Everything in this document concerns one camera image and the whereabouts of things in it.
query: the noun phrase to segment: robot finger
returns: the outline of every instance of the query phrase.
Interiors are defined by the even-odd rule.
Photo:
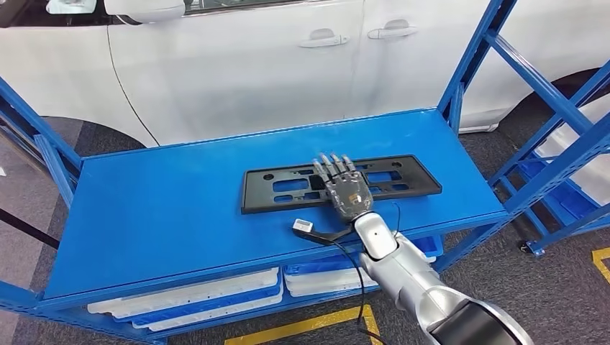
[[[337,155],[334,153],[331,153],[330,157],[334,161],[334,164],[337,166],[337,169],[339,170],[339,174],[345,173],[346,169],[345,169],[345,165],[343,165],[343,161],[341,161],[341,159],[339,157],[337,157]]]
[[[331,177],[334,177],[337,174],[337,170],[334,168],[334,165],[330,162],[330,160],[328,160],[328,157],[326,157],[324,153],[321,153],[320,157],[322,158],[322,161],[324,162],[324,165],[326,166],[326,169],[330,173]]]
[[[356,166],[354,166],[354,163],[347,155],[343,155],[341,157],[343,157],[343,160],[345,161],[345,164],[347,165],[347,169],[349,169],[350,171],[356,171]]]
[[[314,167],[316,168],[318,175],[320,175],[324,183],[330,181],[330,179],[328,178],[328,172],[324,169],[324,167],[322,167],[322,164],[320,164],[318,160],[314,160]]]

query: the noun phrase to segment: blue steel frame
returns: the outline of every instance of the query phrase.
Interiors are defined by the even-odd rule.
[[[519,160],[525,158],[544,139],[543,135],[534,135],[524,148],[519,150],[515,157],[502,167],[500,172],[490,180],[491,186],[498,182],[506,185],[511,194],[509,200],[504,204],[508,217],[497,224],[479,226],[473,229],[455,248],[440,257],[434,264],[437,271],[446,270],[459,259],[473,251],[479,244],[510,223],[519,214],[525,212],[527,216],[534,215],[529,209],[531,205],[547,195],[554,187],[564,182],[577,169],[583,167],[596,155],[602,153],[609,146],[610,138],[610,116],[602,119],[596,125],[592,123],[578,110],[578,106],[589,99],[598,89],[604,87],[609,81],[608,71],[610,65],[607,63],[592,77],[571,100],[567,100],[556,87],[546,80],[527,60],[525,60],[502,36],[499,31],[506,21],[516,0],[492,0],[485,11],[483,18],[475,30],[466,52],[460,61],[449,86],[445,90],[438,109],[446,119],[453,117],[453,104],[460,102],[456,95],[465,92],[468,84],[481,65],[484,57],[492,47],[505,61],[538,93],[549,106],[556,112],[553,118],[543,126],[539,133],[544,137],[563,122],[568,123],[581,137],[564,153],[555,159],[538,175],[532,178],[523,188],[515,190],[504,177],[510,173]],[[580,224],[590,224],[589,217],[584,218]],[[541,226],[539,219],[533,218],[534,225]],[[553,239],[564,234],[564,232],[575,231],[573,226],[555,235]],[[538,251],[539,244],[531,243],[532,250]]]
[[[481,22],[468,44],[464,56],[440,99],[437,109],[447,120],[448,125],[454,133],[457,134],[463,94],[466,92],[489,48],[492,47],[556,110],[558,115],[553,117],[553,121],[557,123],[553,122],[548,126],[545,125],[545,132],[551,132],[559,126],[561,121],[566,121],[581,134],[581,137],[560,156],[554,157],[554,160],[541,173],[534,176],[523,188],[515,190],[511,187],[510,193],[512,197],[504,204],[509,212],[509,216],[497,224],[482,225],[472,230],[454,249],[437,260],[435,268],[439,271],[448,268],[461,257],[467,255],[521,212],[525,211],[528,213],[529,207],[533,203],[540,200],[540,198],[568,178],[571,173],[590,161],[595,155],[604,151],[610,143],[610,116],[606,116],[606,118],[592,126],[576,108],[576,105],[584,102],[584,99],[587,99],[594,90],[601,87],[608,79],[604,79],[603,82],[590,80],[587,84],[588,87],[583,87],[583,90],[579,91],[578,98],[575,95],[571,101],[565,99],[552,84],[546,81],[499,36],[498,32],[504,25],[515,3],[516,0],[490,1]],[[24,148],[44,159],[54,181],[58,184],[64,201],[69,206],[81,170],[81,157],[54,133],[34,110],[1,78],[0,117],[6,122],[7,127],[12,129],[13,134],[21,141],[20,144]],[[505,173],[511,169],[512,167],[506,168]],[[495,176],[495,181],[507,181],[504,175],[504,173],[501,173]],[[573,227],[595,221],[600,213],[606,211],[606,209],[607,207],[600,208],[597,212],[581,219]],[[118,336],[123,339],[145,344],[166,344],[165,337],[190,331],[197,327],[197,325],[192,325],[186,328],[152,333],[145,329],[133,328],[126,323],[114,322],[112,317],[107,315],[90,314],[81,308],[81,305],[87,303],[85,300],[80,300],[79,302],[82,303],[80,305],[75,305],[74,300],[63,301],[63,304],[48,305],[45,302],[41,302],[41,299],[42,296],[40,294],[0,281],[0,309],[2,310],[67,323],[104,334]]]
[[[582,106],[586,103],[592,95],[603,87],[607,86],[610,83],[610,60],[606,62],[587,82],[570,98],[570,102],[574,104],[575,107]],[[521,149],[517,151],[515,155],[513,155],[496,174],[494,174],[488,181],[491,187],[496,184],[501,184],[504,186],[509,194],[515,194],[515,188],[510,183],[507,176],[514,170],[520,169],[520,166],[530,162],[549,162],[557,159],[559,156],[553,157],[539,157],[539,158],[528,158],[534,152],[534,150],[542,144],[548,135],[558,128],[564,122],[568,122],[569,116],[565,116],[565,113],[557,112],[554,114],[549,121],[547,121],[536,134],[534,134]],[[600,154],[607,154],[608,150],[605,149]],[[555,243],[565,237],[580,234],[585,231],[591,231],[595,229],[599,229],[604,226],[604,223],[596,224],[596,221],[602,219],[604,216],[610,214],[610,208],[606,206],[602,206],[596,209],[594,212],[591,212],[587,216],[574,221],[567,226],[549,234],[546,226],[538,219],[536,214],[530,209],[526,209],[524,211],[525,216],[533,223],[536,230],[541,235],[541,239],[538,241],[527,241],[526,245],[529,250],[537,255],[543,255],[545,253],[545,247],[548,245]]]

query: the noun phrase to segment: black cable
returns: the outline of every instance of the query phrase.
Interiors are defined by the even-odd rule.
[[[396,237],[399,235],[399,231],[400,231],[400,215],[401,215],[400,213],[401,213],[401,212],[400,212],[400,205],[399,205],[399,204],[397,204],[397,203],[393,203],[393,204],[394,204],[394,205],[396,206],[396,208],[399,210],[399,219],[398,219],[398,221],[396,222],[396,233],[394,234],[394,239],[396,239]]]
[[[144,129],[146,129],[146,132],[148,132],[148,134],[150,135],[152,140],[155,140],[155,143],[157,144],[157,146],[161,146],[161,144],[159,144],[159,141],[157,140],[157,138],[155,138],[153,133],[148,129],[148,127],[146,127],[146,125],[144,124],[144,121],[142,121],[142,119],[140,118],[140,115],[138,115],[137,112],[135,111],[135,108],[134,108],[132,102],[129,100],[129,97],[127,97],[127,92],[125,92],[125,88],[123,87],[123,84],[121,83],[121,78],[119,78],[119,72],[117,72],[117,67],[114,65],[114,57],[112,56],[112,45],[110,44],[109,27],[110,26],[106,26],[106,36],[108,37],[108,51],[110,52],[110,63],[112,65],[112,70],[114,70],[114,76],[117,78],[117,81],[119,82],[119,87],[121,88],[121,91],[123,91],[123,95],[127,99],[127,104],[129,104],[129,107],[132,109],[137,120],[140,122],[142,127],[144,127]]]
[[[360,312],[358,312],[358,318],[356,318],[356,329],[358,330],[358,332],[365,334],[367,336],[372,336],[373,338],[377,339],[379,342],[381,342],[383,345],[388,345],[388,342],[385,341],[383,338],[381,338],[380,335],[375,334],[371,331],[369,331],[366,328],[363,328],[360,323],[362,321],[362,315],[364,313],[364,279],[362,277],[362,273],[360,272],[360,268],[358,267],[358,264],[356,264],[356,261],[350,256],[350,254],[347,252],[346,248],[343,247],[341,244],[337,243],[336,241],[331,240],[331,242],[337,246],[337,248],[341,249],[343,251],[343,254],[345,254],[345,256],[352,262],[352,265],[354,265],[354,268],[356,269],[356,272],[358,273],[358,278],[360,279],[360,295],[362,296],[362,300],[360,301]]]

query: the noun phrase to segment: black plastic plate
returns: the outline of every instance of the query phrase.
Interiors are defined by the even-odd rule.
[[[375,200],[438,194],[442,186],[413,155],[354,161]],[[242,213],[319,206],[329,201],[313,165],[249,170],[244,176]]]

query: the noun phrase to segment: blue plastic tray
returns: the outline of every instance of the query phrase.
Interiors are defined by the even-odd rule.
[[[203,300],[197,303],[180,305],[178,307],[167,308],[163,310],[153,311],[151,313],[129,316],[126,318],[114,318],[119,322],[132,322],[136,326],[144,326],[149,323],[169,320],[180,316],[200,313],[202,311],[211,311],[218,308],[227,307],[239,303],[246,303],[253,300],[277,296],[281,291],[283,284],[282,270],[278,270],[278,282],[274,286],[265,287],[263,289],[247,291],[235,295],[213,298],[211,300]]]
[[[427,257],[438,257],[443,253],[441,236],[423,237],[412,241]],[[358,253],[351,253],[350,256],[357,264],[360,264]],[[305,275],[308,273],[346,270],[350,268],[353,268],[352,262],[345,255],[335,255],[301,264],[288,264],[283,267],[283,271],[286,275]]]

